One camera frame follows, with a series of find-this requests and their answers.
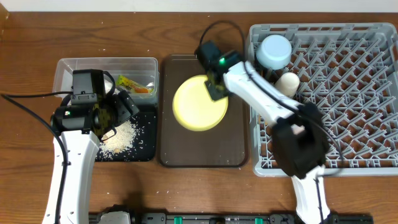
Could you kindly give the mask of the yellow snack wrapper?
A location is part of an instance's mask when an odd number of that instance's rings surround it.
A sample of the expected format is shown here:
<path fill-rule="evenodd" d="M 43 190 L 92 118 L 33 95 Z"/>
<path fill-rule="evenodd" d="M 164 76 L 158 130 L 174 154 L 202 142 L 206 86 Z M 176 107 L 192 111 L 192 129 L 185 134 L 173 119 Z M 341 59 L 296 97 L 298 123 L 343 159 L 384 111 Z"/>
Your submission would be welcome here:
<path fill-rule="evenodd" d="M 122 88 L 123 90 L 129 91 L 130 93 L 138 94 L 149 94 L 154 91 L 153 88 L 141 85 L 123 75 L 119 75 L 116 81 L 116 86 Z"/>

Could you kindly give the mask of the yellow plate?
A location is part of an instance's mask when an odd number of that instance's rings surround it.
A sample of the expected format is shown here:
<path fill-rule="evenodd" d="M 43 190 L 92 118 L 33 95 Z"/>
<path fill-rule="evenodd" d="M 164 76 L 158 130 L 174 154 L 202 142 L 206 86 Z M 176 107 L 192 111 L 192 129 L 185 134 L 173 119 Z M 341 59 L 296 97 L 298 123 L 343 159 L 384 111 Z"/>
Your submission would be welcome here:
<path fill-rule="evenodd" d="M 196 75 L 184 81 L 172 100 L 175 119 L 191 131 L 207 131 L 224 118 L 228 109 L 228 97 L 213 101 L 205 82 L 206 75 Z"/>

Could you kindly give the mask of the pile of rice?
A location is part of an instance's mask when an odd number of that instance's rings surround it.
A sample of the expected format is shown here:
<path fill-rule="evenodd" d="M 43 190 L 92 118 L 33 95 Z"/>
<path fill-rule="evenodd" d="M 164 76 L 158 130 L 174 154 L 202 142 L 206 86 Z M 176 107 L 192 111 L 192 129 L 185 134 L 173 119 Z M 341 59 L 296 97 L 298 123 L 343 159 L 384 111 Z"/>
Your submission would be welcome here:
<path fill-rule="evenodd" d="M 144 128 L 131 121 L 126 121 L 116 127 L 116 133 L 110 130 L 103 136 L 96 161 L 116 162 L 138 159 L 138 152 L 144 146 L 144 141 L 140 137 L 143 137 L 144 134 Z"/>

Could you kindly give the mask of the light blue bowl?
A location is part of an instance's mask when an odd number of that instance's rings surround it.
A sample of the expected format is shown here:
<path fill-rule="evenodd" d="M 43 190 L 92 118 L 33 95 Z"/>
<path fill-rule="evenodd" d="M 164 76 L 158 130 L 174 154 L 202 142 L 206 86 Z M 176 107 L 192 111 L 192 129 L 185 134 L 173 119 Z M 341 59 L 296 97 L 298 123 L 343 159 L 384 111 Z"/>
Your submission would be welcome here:
<path fill-rule="evenodd" d="M 256 50 L 256 58 L 260 65 L 271 70 L 286 67 L 292 56 L 292 45 L 281 35 L 266 37 Z"/>

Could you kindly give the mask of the cream cup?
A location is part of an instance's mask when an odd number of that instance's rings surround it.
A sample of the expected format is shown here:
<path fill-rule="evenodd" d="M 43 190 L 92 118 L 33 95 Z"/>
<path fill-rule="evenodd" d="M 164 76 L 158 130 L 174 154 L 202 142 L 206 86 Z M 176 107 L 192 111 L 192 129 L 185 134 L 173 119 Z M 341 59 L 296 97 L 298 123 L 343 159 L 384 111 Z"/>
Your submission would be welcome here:
<path fill-rule="evenodd" d="M 299 77 L 292 72 L 283 74 L 275 83 L 275 88 L 279 90 L 283 95 L 293 98 L 300 85 Z"/>

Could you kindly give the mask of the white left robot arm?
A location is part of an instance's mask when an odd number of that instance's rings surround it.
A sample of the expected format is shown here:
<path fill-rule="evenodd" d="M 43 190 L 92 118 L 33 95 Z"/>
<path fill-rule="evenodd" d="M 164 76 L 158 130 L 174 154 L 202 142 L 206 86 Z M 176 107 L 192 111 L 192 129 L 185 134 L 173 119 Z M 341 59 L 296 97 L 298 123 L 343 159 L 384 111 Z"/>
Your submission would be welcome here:
<path fill-rule="evenodd" d="M 129 93 L 68 94 L 51 117 L 54 166 L 44 223 L 88 223 L 93 167 L 109 131 L 139 112 Z"/>

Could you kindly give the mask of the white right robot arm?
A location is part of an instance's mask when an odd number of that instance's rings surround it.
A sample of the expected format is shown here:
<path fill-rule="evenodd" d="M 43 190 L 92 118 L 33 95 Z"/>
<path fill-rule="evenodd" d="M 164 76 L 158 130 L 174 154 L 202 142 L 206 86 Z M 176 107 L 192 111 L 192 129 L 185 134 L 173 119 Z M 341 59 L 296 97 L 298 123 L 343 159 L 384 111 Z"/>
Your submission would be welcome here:
<path fill-rule="evenodd" d="M 323 185 L 329 143 L 318 108 L 284 96 L 236 51 L 205 53 L 197 59 L 207 72 L 205 85 L 213 100 L 233 93 L 268 124 L 272 154 L 292 179 L 301 221 L 324 223 L 330 214 Z"/>

